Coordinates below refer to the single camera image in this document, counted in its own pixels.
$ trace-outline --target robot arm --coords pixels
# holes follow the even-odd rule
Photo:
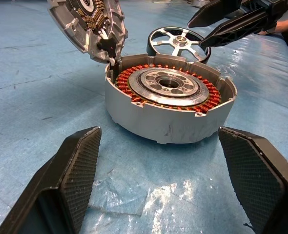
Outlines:
[[[189,28],[206,27],[238,8],[244,14],[220,24],[200,46],[224,46],[249,34],[274,28],[277,20],[288,11],[288,0],[248,0],[243,4],[241,0],[214,0],[203,6],[187,25]]]

